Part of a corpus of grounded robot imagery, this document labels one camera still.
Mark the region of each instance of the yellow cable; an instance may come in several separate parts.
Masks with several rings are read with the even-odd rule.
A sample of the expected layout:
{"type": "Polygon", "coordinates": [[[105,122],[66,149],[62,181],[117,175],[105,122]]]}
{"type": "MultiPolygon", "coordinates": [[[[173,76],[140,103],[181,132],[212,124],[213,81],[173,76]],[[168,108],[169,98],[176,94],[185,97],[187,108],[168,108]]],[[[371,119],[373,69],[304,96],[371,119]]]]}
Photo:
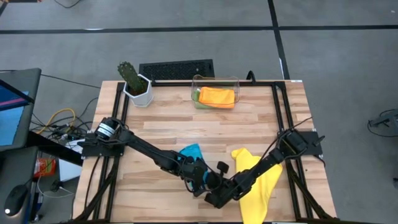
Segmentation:
{"type": "Polygon", "coordinates": [[[75,120],[76,120],[75,111],[74,111],[73,109],[71,109],[71,108],[64,108],[64,109],[62,109],[62,110],[58,110],[57,112],[55,112],[55,114],[53,114],[53,115],[51,116],[51,118],[49,119],[49,121],[47,122],[47,124],[46,124],[40,131],[37,131],[36,134],[42,134],[43,131],[44,131],[46,128],[49,127],[49,124],[50,124],[51,121],[54,119],[54,117],[56,117],[56,115],[58,115],[59,113],[64,112],[64,111],[70,111],[70,112],[72,112],[72,114],[73,114],[73,120],[72,120],[72,121],[70,122],[70,124],[69,124],[70,126],[72,126],[73,123],[74,123],[75,120]]]}

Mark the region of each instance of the cactus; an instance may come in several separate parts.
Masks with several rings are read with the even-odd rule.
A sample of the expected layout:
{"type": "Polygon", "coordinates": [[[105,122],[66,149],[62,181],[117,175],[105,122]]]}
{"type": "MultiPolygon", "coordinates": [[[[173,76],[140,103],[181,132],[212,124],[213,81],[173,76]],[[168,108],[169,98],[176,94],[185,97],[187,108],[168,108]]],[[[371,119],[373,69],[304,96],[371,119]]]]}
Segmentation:
{"type": "Polygon", "coordinates": [[[129,86],[130,93],[136,96],[146,92],[148,84],[138,77],[134,66],[129,62],[121,62],[118,65],[118,71],[129,86]]]}

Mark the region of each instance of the white hexagonal pot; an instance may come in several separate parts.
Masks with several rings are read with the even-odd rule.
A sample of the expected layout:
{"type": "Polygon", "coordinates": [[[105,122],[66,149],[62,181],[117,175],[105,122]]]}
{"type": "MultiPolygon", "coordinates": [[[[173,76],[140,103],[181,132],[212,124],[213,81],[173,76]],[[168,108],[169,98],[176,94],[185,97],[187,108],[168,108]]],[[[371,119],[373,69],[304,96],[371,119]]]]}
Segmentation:
{"type": "Polygon", "coordinates": [[[148,83],[148,88],[147,91],[143,94],[140,94],[138,96],[133,96],[127,91],[127,83],[124,84],[124,89],[123,92],[129,96],[130,100],[134,104],[134,106],[137,107],[147,107],[152,100],[154,99],[154,96],[152,94],[152,84],[149,79],[147,79],[145,76],[138,74],[138,77],[142,78],[145,80],[145,82],[148,83]]]}

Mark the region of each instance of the clear plastic container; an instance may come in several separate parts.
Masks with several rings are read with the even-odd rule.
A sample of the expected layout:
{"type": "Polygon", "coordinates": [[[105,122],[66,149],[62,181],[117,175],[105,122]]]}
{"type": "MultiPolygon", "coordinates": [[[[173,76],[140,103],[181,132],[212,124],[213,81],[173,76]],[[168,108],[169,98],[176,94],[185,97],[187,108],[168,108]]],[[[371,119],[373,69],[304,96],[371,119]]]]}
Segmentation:
{"type": "Polygon", "coordinates": [[[232,109],[239,101],[239,79],[195,75],[192,78],[191,99],[197,109],[232,109]]]}

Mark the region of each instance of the red snack bag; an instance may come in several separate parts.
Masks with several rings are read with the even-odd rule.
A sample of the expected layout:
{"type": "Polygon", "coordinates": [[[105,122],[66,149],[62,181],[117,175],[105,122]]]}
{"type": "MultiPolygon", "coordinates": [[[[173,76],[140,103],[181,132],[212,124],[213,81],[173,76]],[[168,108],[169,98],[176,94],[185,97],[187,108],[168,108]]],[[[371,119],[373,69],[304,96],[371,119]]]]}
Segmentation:
{"type": "Polygon", "coordinates": [[[55,159],[37,159],[34,177],[50,176],[55,173],[55,159]]]}

